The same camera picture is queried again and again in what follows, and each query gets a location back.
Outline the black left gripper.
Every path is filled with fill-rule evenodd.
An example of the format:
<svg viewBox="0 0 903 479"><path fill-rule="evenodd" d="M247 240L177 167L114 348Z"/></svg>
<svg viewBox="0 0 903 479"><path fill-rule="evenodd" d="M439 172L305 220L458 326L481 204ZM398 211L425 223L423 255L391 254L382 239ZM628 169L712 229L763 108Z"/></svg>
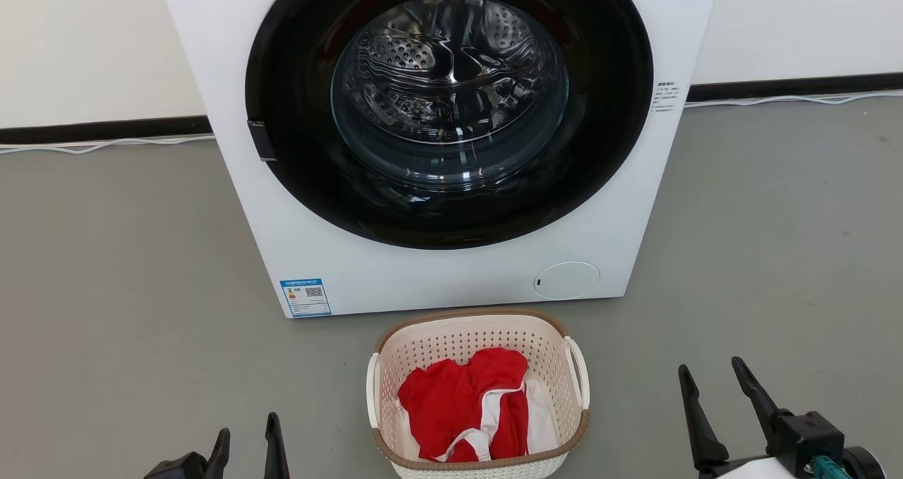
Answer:
<svg viewBox="0 0 903 479"><path fill-rule="evenodd" d="M289 465L285 453L285 444L281 422L277 413L269 413L267 428L267 462L265 462L265 479L289 479ZM230 430L222 428L209 458L197 452L184 454L174 460L158 463L146 473L145 479L222 479L228 466L230 454Z"/></svg>

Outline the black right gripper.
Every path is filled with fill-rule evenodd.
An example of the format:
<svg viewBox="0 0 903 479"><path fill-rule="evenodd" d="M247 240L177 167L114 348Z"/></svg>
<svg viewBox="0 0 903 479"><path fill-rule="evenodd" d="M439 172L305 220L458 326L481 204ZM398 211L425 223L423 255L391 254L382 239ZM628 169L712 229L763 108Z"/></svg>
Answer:
<svg viewBox="0 0 903 479"><path fill-rule="evenodd" d="M794 415L780 408L747 363L732 357L732 369L749 398L765 436L765 454L730 459L715 436L699 401L696 381L686 365L678 368L693 466L700 478L846 478L844 435L810 412Z"/></svg>

